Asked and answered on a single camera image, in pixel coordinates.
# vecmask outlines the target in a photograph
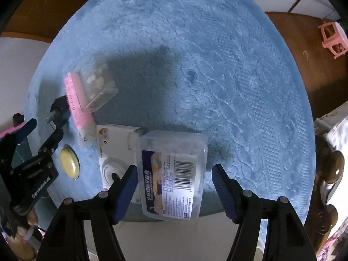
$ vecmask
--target screw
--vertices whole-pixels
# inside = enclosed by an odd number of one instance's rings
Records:
[[[69,205],[72,203],[72,199],[71,198],[67,198],[63,201],[64,205]]]
[[[246,190],[243,190],[243,195],[246,197],[251,197],[253,193],[250,190],[246,189]]]
[[[279,200],[283,203],[288,203],[289,202],[289,199],[287,199],[285,196],[280,196],[279,197]]]
[[[107,197],[109,194],[107,193],[107,191],[101,191],[99,194],[98,194],[98,196],[100,197],[100,198],[105,198],[105,197]]]

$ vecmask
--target pink stool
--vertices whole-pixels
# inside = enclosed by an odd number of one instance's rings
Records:
[[[335,32],[332,32],[328,26],[332,25],[333,29]],[[321,30],[321,34],[324,38],[323,41],[323,47],[324,48],[328,48],[334,55],[334,58],[336,59],[337,57],[345,54],[348,51],[348,38],[347,35],[344,31],[344,29],[340,26],[340,24],[338,22],[328,22],[325,23],[323,25],[319,25],[318,28],[320,28]],[[327,38],[326,34],[324,32],[324,29],[326,29],[328,31],[328,33],[330,34],[330,37]],[[343,48],[342,52],[336,52],[333,49],[333,46],[337,45],[338,46],[338,50],[340,49],[340,44],[342,45]]]

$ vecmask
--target plastic lid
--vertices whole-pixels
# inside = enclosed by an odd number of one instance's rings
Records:
[[[65,145],[60,152],[60,164],[64,172],[72,179],[77,179],[80,174],[80,164],[74,151]]]

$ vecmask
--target clear plastic box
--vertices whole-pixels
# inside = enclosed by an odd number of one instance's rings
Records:
[[[146,216],[198,219],[207,152],[208,139],[200,133],[154,130],[140,137],[137,168]]]
[[[74,67],[83,89],[76,90],[83,112],[93,113],[118,93],[115,81],[107,67],[105,55],[91,51],[84,55]]]

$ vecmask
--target white box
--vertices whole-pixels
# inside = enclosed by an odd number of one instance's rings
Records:
[[[146,129],[109,124],[98,125],[97,131],[100,174],[103,189],[107,191],[113,183],[112,173],[116,173],[121,179],[130,165],[137,165],[137,141],[146,133]],[[132,203],[141,203],[138,186]]]

